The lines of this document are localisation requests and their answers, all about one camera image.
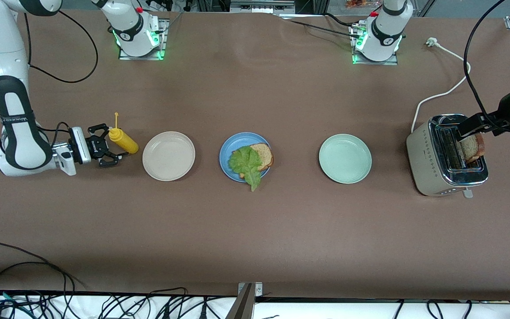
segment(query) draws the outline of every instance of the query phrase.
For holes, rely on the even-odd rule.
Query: plate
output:
[[[257,144],[257,143],[265,143],[269,147],[269,143],[266,139],[263,138],[263,136],[251,132],[243,132],[243,133],[237,133],[233,135],[232,137],[229,137],[227,141],[221,146],[220,150],[220,166],[221,170],[227,175],[229,178],[235,180],[236,182],[240,183],[247,183],[244,179],[239,178],[239,174],[234,172],[228,165],[229,158],[231,157],[231,153],[233,151],[241,148],[241,147],[247,147],[249,145]],[[266,169],[261,172],[261,177],[265,176],[269,169]]]
[[[154,179],[170,182],[186,175],[194,164],[196,149],[188,136],[164,132],[154,136],[143,151],[143,167]]]
[[[320,147],[320,166],[332,180],[353,184],[364,179],[371,170],[371,152],[356,136],[330,136]]]

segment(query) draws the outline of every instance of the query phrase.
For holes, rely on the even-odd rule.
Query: beige plate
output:
[[[195,158],[196,149],[188,136],[164,132],[147,143],[143,151],[143,167],[152,178],[170,182],[186,175]]]

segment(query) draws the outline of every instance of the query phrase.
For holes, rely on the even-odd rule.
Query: light green plate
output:
[[[338,183],[357,183],[371,170],[371,152],[356,136],[330,136],[320,147],[320,166],[329,178]]]

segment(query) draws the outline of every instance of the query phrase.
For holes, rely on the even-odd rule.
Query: white power cord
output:
[[[442,47],[440,45],[440,43],[438,43],[438,40],[436,38],[429,38],[427,41],[426,41],[426,46],[431,48],[431,47],[437,47],[437,48],[440,48],[442,50],[444,50],[445,52],[448,52],[450,53],[451,55],[459,58],[460,60],[464,60],[461,56],[453,53],[452,51],[448,50],[447,48],[445,47]],[[467,73],[469,74],[471,71],[471,65],[470,63],[468,62],[467,63]],[[414,114],[414,119],[413,119],[413,125],[411,125],[410,127],[410,133],[413,133],[414,132],[414,126],[416,125],[417,123],[417,117],[418,117],[418,111],[420,111],[421,109],[421,105],[422,103],[425,103],[425,101],[430,101],[431,99],[435,99],[436,97],[443,97],[445,95],[448,95],[449,93],[451,93],[454,89],[456,89],[456,87],[459,87],[464,81],[465,81],[466,77],[464,77],[463,79],[461,79],[461,81],[459,81],[456,85],[454,85],[454,87],[452,87],[448,92],[445,92],[445,93],[440,93],[440,94],[437,94],[437,95],[433,95],[431,97],[427,97],[426,99],[423,99],[418,105],[417,105],[417,111],[416,113]]]

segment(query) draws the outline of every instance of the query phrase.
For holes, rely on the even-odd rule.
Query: toaster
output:
[[[461,114],[436,115],[406,139],[410,168],[418,190],[427,196],[444,196],[463,191],[473,197],[471,187],[487,180],[485,158],[466,163],[458,141]]]

